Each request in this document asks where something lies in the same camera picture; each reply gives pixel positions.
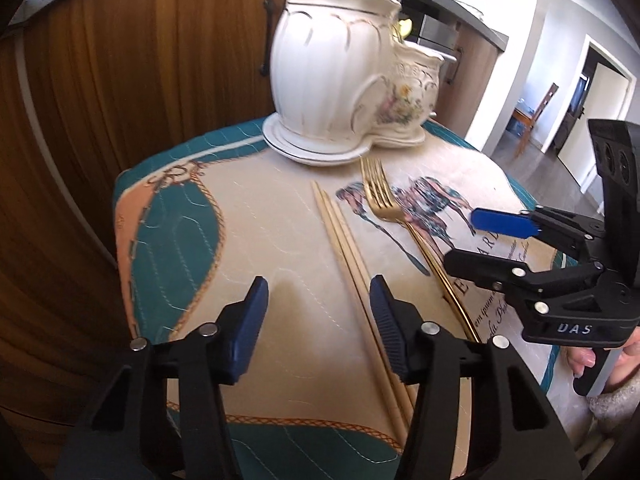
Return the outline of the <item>person's right hand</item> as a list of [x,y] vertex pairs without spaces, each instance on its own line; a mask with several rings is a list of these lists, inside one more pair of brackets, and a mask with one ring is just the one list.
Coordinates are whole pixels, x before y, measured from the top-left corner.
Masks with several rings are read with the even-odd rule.
[[[634,329],[629,339],[624,343],[622,352],[612,370],[606,388],[614,390],[626,384],[639,369],[639,327]],[[570,347],[566,352],[567,363],[576,377],[582,376],[588,367],[593,367],[596,355],[588,348]]]

